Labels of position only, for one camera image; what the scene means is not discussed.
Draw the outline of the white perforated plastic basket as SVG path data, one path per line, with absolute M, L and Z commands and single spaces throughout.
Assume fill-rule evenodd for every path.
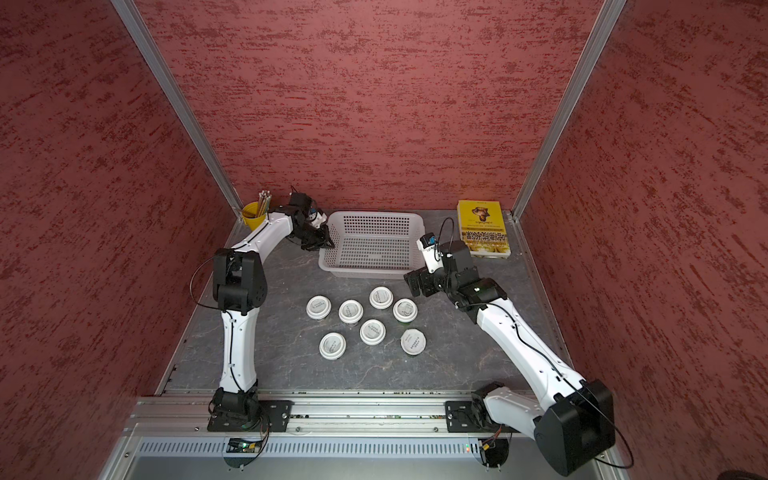
M 417 247 L 425 234 L 418 214 L 338 211 L 327 226 L 335 247 L 320 251 L 318 265 L 336 277 L 397 280 L 425 266 Z

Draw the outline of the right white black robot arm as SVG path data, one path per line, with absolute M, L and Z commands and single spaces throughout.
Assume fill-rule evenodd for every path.
M 555 354 L 523 319 L 502 287 L 484 278 L 460 240 L 416 242 L 424 267 L 405 274 L 415 296 L 444 293 L 513 362 L 534 396 L 492 384 L 474 394 L 480 422 L 507 426 L 532 439 L 550 467 L 574 473 L 616 442 L 614 399 L 599 380 L 588 382 Z

